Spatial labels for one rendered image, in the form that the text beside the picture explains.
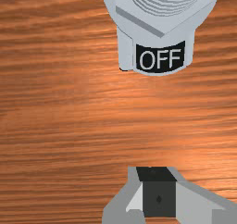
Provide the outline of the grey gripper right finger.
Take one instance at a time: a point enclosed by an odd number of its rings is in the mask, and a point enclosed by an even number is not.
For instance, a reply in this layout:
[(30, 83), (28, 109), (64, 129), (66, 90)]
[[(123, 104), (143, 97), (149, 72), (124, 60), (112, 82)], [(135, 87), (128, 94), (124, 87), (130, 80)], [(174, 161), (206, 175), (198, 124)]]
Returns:
[(193, 182), (174, 167), (159, 167), (171, 191), (160, 194), (158, 215), (175, 218), (180, 224), (237, 224), (237, 204)]

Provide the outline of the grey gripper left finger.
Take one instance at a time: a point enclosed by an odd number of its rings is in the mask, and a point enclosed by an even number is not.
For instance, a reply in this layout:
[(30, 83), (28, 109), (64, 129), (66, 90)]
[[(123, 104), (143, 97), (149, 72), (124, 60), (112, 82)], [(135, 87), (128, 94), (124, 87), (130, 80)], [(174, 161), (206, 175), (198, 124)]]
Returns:
[(129, 167), (127, 183), (104, 208), (102, 224), (146, 224), (148, 216), (143, 213), (143, 186), (137, 168)]

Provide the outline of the grey toggle switch black base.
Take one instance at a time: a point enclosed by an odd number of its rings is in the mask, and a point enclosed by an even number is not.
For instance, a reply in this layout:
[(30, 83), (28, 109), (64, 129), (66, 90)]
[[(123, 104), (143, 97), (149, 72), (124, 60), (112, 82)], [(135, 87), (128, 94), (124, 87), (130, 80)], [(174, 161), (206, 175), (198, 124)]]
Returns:
[(195, 30), (217, 0), (104, 2), (117, 25), (119, 68), (147, 76), (164, 76), (192, 63)]

